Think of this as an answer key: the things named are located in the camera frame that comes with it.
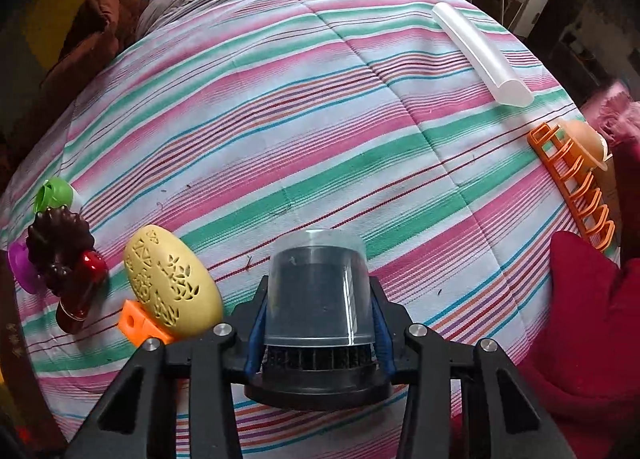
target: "hole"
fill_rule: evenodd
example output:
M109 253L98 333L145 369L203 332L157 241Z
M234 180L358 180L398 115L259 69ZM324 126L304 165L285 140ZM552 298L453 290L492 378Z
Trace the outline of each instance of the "hole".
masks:
M111 403L98 420L98 428L120 434L132 434L136 428L138 400L144 376L142 369L135 370L120 390L113 396Z
M510 434L519 434L538 430L540 419L533 407L522 394L520 388L513 383L509 373L503 369L496 373L500 400L502 401L502 414L504 426Z

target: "yellow oval object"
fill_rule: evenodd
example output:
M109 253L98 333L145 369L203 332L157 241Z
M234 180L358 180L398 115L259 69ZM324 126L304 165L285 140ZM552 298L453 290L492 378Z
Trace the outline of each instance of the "yellow oval object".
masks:
M156 324L176 337L202 333L222 321L222 297L207 268L178 237L149 224L124 248L124 267Z

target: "green plastic object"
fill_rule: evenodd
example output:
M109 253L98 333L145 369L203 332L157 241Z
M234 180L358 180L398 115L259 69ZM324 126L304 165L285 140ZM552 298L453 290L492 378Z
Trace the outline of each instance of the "green plastic object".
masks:
M38 190L33 203L33 213L44 212L47 208L66 206L71 208L74 201L74 189L64 179L47 179Z

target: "purple cup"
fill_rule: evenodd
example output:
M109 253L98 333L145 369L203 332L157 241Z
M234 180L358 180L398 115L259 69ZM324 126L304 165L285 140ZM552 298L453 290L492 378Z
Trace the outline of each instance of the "purple cup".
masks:
M15 241L9 245L8 258L15 280L23 290L35 295L45 289L44 282L29 260L29 250L23 241Z

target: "translucent white tube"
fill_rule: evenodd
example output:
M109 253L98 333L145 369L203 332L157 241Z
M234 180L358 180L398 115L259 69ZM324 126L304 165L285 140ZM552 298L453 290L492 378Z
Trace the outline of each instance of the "translucent white tube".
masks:
M526 107L533 101L533 94L502 52L469 19L446 2L436 4L431 15L471 62L498 103Z

